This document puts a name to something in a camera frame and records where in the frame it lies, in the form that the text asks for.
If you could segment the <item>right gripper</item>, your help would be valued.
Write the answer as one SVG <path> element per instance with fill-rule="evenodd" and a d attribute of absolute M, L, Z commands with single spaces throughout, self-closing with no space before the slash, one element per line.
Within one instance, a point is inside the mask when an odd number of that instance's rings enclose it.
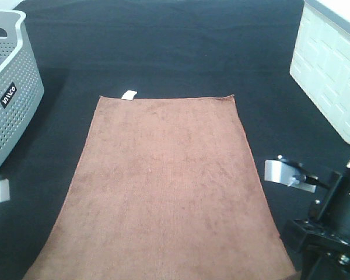
<path fill-rule="evenodd" d="M 284 227 L 284 242 L 303 257 L 301 279 L 350 279 L 350 159 L 328 183 L 307 174 L 297 179 L 328 191 L 311 205 L 306 220 Z"/>

